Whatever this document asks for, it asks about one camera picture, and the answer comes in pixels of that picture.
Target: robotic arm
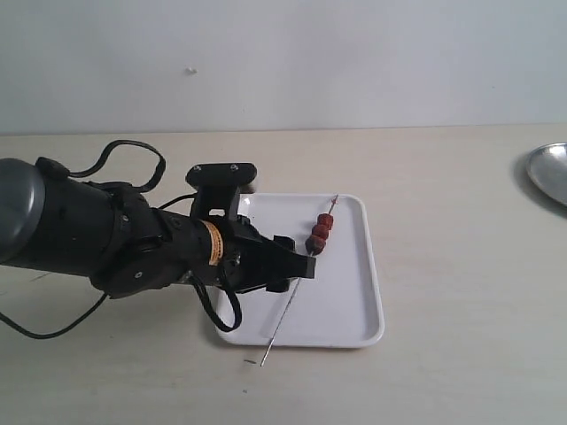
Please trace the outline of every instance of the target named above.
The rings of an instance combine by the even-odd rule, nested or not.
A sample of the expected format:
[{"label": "robotic arm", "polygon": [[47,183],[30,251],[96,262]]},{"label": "robotic arm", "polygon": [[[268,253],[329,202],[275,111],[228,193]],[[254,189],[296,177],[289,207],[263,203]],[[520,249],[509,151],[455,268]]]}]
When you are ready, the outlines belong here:
[{"label": "robotic arm", "polygon": [[[100,170],[123,144],[159,156],[145,185],[74,180]],[[129,140],[108,144],[98,162],[79,173],[48,158],[39,158],[34,166],[0,159],[0,263],[88,277],[104,292],[100,303],[105,296],[123,298],[171,283],[191,284],[206,313],[225,332],[242,320],[236,294],[285,292],[291,279],[315,276],[315,259],[296,253],[292,239],[269,240],[237,213],[240,194],[256,177],[253,164],[194,166],[186,182],[196,192],[152,208],[143,193],[158,185],[165,168],[165,159],[152,146]],[[194,198],[189,216],[165,210],[187,198]],[[223,215],[212,215],[213,210]],[[232,326],[214,312],[207,286],[226,292],[235,314]],[[0,319],[14,328],[13,321]]]}]

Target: beige table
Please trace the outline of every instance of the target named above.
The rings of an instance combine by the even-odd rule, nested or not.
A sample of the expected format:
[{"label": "beige table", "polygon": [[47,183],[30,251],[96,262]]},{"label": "beige table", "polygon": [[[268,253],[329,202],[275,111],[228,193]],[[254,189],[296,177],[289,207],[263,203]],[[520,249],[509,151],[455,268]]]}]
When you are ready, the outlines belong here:
[{"label": "beige table", "polygon": [[[128,137],[168,159],[154,204],[188,191],[191,165],[233,160],[258,166],[260,191],[361,197],[384,338],[275,350],[259,369],[243,360],[261,351],[222,344],[191,288],[147,292],[52,341],[0,326],[0,423],[567,422],[567,212],[514,173],[531,148],[567,140],[567,125]],[[4,137],[0,157],[83,169],[114,138]],[[120,148],[97,178],[141,183],[153,165]],[[81,279],[37,275],[3,268],[0,311],[38,331],[97,298]]]}]

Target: red bead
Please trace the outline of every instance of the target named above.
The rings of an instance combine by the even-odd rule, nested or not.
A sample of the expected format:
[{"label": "red bead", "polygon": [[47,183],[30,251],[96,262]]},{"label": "red bead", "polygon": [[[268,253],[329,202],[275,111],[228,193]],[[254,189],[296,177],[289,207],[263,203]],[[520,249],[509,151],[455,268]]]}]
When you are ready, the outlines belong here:
[{"label": "red bead", "polygon": [[326,241],[329,239],[329,228],[323,224],[315,224],[311,230],[311,235],[319,236]]},{"label": "red bead", "polygon": [[333,228],[333,216],[330,214],[319,214],[317,217],[317,224],[324,225],[328,230]]},{"label": "red bead", "polygon": [[319,255],[322,250],[325,249],[325,245],[327,243],[325,240],[319,236],[311,235],[305,241],[305,247],[307,248],[307,252],[313,255]]}]

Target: metal skewer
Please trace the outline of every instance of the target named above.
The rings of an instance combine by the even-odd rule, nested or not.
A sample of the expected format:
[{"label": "metal skewer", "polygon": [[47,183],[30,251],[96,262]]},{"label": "metal skewer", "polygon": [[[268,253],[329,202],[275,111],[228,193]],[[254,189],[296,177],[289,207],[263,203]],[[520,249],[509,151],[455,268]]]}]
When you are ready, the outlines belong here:
[{"label": "metal skewer", "polygon": [[[336,195],[333,198],[333,200],[331,201],[328,214],[332,213],[333,208],[335,207],[335,204],[337,203],[337,200],[338,200],[338,195]],[[309,252],[309,257],[313,257],[312,252]],[[264,352],[264,357],[262,357],[262,360],[260,362],[260,367],[264,366],[264,363],[266,363],[266,359],[268,358],[269,352],[272,349],[272,346],[274,345],[274,341],[276,340],[277,331],[280,329],[280,326],[282,326],[282,322],[284,321],[284,317],[287,314],[287,311],[290,309],[291,301],[293,301],[296,294],[298,293],[298,288],[299,288],[299,284],[301,283],[301,281],[302,281],[302,278],[299,278],[297,283],[295,284],[295,288],[293,288],[293,292],[291,293],[290,299],[288,299],[287,304],[285,305],[283,313],[280,316],[280,320],[276,325],[276,329],[274,330],[272,337],[269,339],[268,348],[266,349],[266,352]]]}]

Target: white tray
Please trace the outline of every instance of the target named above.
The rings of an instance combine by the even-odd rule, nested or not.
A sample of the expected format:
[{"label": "white tray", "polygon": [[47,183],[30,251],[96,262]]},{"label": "white tray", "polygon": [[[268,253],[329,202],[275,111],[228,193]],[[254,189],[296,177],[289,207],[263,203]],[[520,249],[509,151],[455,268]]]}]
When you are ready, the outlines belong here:
[{"label": "white tray", "polygon": [[[268,194],[242,196],[238,212],[246,215],[265,236],[289,236],[297,251],[317,215],[326,213],[332,195]],[[376,343],[384,333],[384,314],[378,291],[366,211],[362,201],[341,195],[333,210],[333,229],[324,252],[317,257],[315,279],[302,279],[274,345],[356,348]],[[240,328],[224,333],[231,344],[266,345],[291,295],[256,290],[239,295]],[[222,293],[217,313],[232,323],[230,303]]]}]

